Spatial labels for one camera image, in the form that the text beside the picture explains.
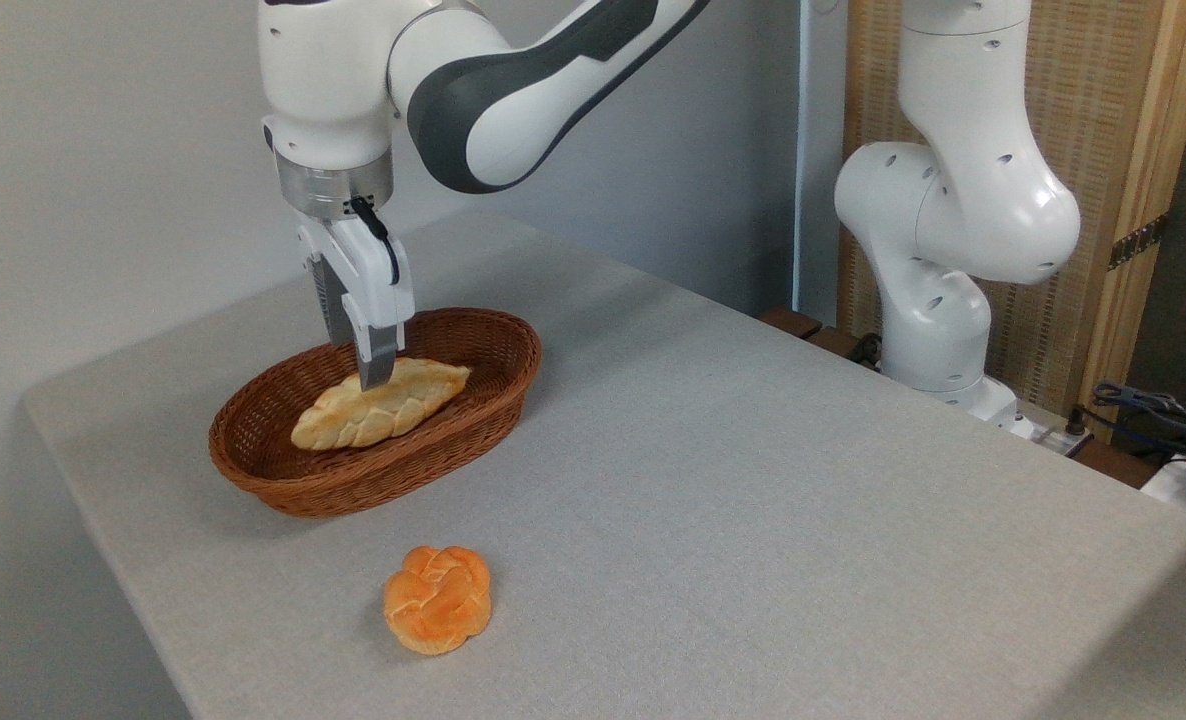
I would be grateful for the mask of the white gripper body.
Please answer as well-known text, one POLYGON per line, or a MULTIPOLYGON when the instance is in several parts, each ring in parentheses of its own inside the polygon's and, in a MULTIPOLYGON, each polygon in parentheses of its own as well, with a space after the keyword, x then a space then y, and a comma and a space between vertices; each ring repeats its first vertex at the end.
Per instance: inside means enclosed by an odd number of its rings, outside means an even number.
POLYGON ((299 238, 308 260, 320 254, 333 266, 347 293, 343 307, 356 325, 400 325, 415 313, 409 261, 404 247, 385 231, 375 236, 377 223, 346 217, 325 222, 296 214, 299 238))

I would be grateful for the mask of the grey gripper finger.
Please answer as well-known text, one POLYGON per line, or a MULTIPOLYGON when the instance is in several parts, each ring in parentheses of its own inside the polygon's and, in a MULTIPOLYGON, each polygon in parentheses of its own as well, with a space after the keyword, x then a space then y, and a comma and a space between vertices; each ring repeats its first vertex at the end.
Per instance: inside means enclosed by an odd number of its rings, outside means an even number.
POLYGON ((355 348, 361 391, 389 382, 400 352, 400 325, 356 325, 355 348))
POLYGON ((314 279, 329 340, 334 346, 353 345, 356 337, 353 325, 343 307, 343 297, 347 293, 345 283, 338 278, 333 266, 320 254, 310 256, 310 273, 314 279))

